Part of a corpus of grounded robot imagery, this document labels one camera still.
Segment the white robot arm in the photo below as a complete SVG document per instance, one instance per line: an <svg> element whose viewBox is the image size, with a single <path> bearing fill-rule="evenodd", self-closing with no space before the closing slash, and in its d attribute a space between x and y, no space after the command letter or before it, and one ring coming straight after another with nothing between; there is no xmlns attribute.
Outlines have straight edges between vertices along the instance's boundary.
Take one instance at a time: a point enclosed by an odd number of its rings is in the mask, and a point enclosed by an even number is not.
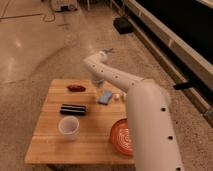
<svg viewBox="0 0 213 171"><path fill-rule="evenodd" d="M104 80L126 93L126 113L136 171L185 171L175 135L169 93L153 79L106 65L99 51L84 59L94 85Z"/></svg>

